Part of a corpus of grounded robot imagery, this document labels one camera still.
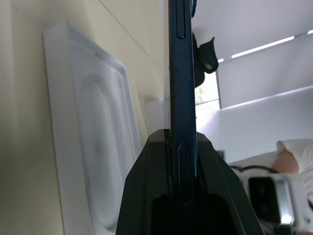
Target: smartphone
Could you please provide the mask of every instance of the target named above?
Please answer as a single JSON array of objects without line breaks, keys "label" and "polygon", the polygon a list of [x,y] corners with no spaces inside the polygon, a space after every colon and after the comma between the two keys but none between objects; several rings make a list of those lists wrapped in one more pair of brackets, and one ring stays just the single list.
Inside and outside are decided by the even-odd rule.
[{"label": "smartphone", "polygon": [[169,129],[173,197],[187,231],[196,211],[197,137],[191,15],[193,1],[164,1],[164,120]]}]

